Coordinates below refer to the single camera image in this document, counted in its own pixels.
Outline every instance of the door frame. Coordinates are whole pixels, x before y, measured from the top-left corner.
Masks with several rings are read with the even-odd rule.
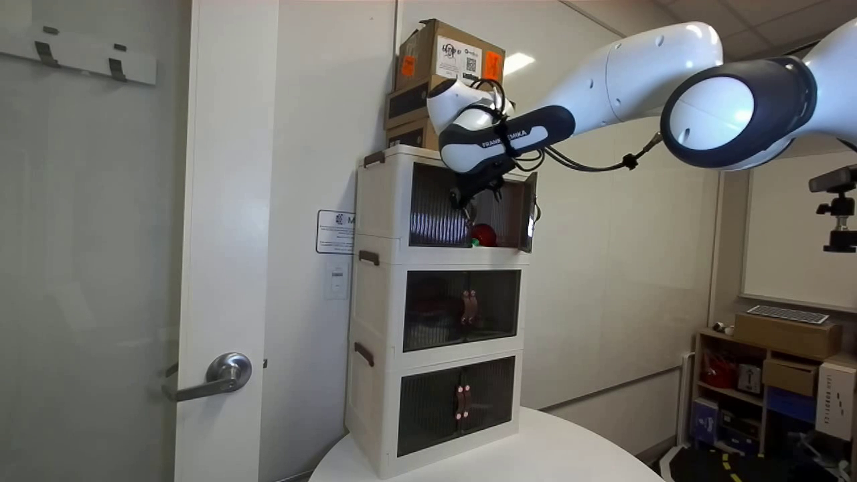
[[[189,0],[180,387],[241,351],[248,382],[177,405],[177,482],[259,478],[279,0]]]

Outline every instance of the white cabinet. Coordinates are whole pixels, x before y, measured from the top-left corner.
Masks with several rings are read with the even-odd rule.
[[[433,150],[368,156],[355,178],[347,427],[382,477],[516,426],[536,177],[454,209]]]

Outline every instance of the black drawer front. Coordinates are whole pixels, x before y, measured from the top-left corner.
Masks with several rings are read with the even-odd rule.
[[[398,457],[512,419],[513,358],[401,379]]]
[[[409,247],[505,247],[529,251],[536,206],[536,173],[528,182],[505,182],[502,190],[482,190],[457,209],[457,178],[449,169],[414,165],[409,198]]]
[[[516,335],[520,269],[407,272],[405,351]]]

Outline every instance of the white round table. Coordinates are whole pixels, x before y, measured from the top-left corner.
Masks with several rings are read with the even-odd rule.
[[[521,409],[513,437],[419,466],[395,482],[662,482],[612,441],[561,417]],[[342,437],[311,482],[376,482],[368,459]]]

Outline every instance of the door handle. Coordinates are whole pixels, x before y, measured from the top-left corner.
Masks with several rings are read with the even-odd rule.
[[[243,352],[221,352],[205,368],[205,382],[177,391],[177,402],[241,391],[252,363]]]

